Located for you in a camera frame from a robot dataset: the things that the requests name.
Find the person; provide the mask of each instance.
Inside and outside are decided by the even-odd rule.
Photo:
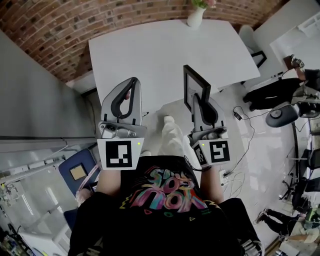
[[[288,240],[313,243],[320,234],[319,227],[304,228],[304,221],[305,218],[299,217],[299,215],[291,217],[272,209],[265,209],[259,214],[256,223],[266,223],[272,231],[287,237]]]
[[[302,82],[306,82],[306,86],[320,91],[320,70],[305,69],[302,71],[300,67],[296,67],[295,71],[298,78],[281,79],[268,84],[259,89],[253,90],[245,95],[243,101],[251,102],[249,109],[267,110],[276,106],[292,101],[294,92],[301,86]]]
[[[244,255],[238,239],[259,241],[242,201],[224,201],[216,167],[201,173],[199,186],[182,139],[165,116],[160,155],[140,157],[136,170],[101,171],[96,192],[78,208],[69,256],[183,250],[238,256]]]

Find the table top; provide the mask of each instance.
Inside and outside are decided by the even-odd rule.
[[[145,23],[89,41],[100,102],[122,81],[141,82],[142,110],[158,110],[184,97],[183,66],[220,87],[260,76],[246,46],[227,21],[203,20],[193,30],[184,20]]]

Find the gray wall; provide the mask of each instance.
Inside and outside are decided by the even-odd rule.
[[[0,136],[94,137],[84,100],[0,31]]]

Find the white floor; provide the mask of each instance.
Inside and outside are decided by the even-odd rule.
[[[226,171],[232,170],[244,155],[248,148],[249,140],[253,135],[250,121],[238,121],[233,115],[233,108],[238,105],[242,106],[244,112],[251,117],[265,112],[263,110],[249,112],[249,105],[242,102],[242,97],[246,93],[246,89],[237,84],[213,96],[224,110],[231,143],[231,163],[221,166]],[[191,113],[185,107],[183,100],[167,104],[158,112],[144,117],[143,125],[147,126],[148,134],[143,147],[145,150],[150,150],[153,155],[157,154],[161,144],[161,120],[165,115],[172,115],[174,117],[175,122],[180,126],[184,135],[189,134],[193,128]],[[288,215],[291,210],[290,204],[279,201],[278,197],[285,191],[282,180],[294,164],[293,161],[286,158],[290,152],[293,153],[294,140],[292,127],[291,125],[287,125],[282,128],[270,128],[265,123],[265,116],[255,117],[251,120],[251,124],[255,129],[253,140],[250,143],[247,154],[229,177],[229,180],[232,181],[236,175],[236,181],[224,188],[226,199],[230,197],[231,193],[233,197],[239,194],[238,197],[243,200],[252,222],[256,219],[259,212],[266,207]],[[96,112],[95,119],[99,120],[99,118],[100,113]],[[17,226],[22,225],[23,228],[27,228],[39,216],[54,207],[56,204],[55,200],[61,203],[63,211],[72,209],[77,205],[73,201],[73,196],[67,185],[57,171],[54,173],[52,171],[44,171],[41,174],[26,178],[23,180],[22,185],[25,190],[28,206],[24,200],[18,199],[19,201],[16,202],[16,205],[10,207],[11,209],[5,208],[10,219]],[[64,222],[62,218],[61,214],[52,220],[48,220],[46,224],[50,230],[48,232],[53,232],[58,226],[63,226]],[[3,220],[3,215],[0,214],[0,222]],[[277,234],[271,231],[264,223],[255,225],[254,227],[265,246],[269,245],[277,237]]]

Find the flower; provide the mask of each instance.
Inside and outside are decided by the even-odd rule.
[[[206,9],[206,8],[215,8],[216,7],[216,0],[192,0],[193,5]]]

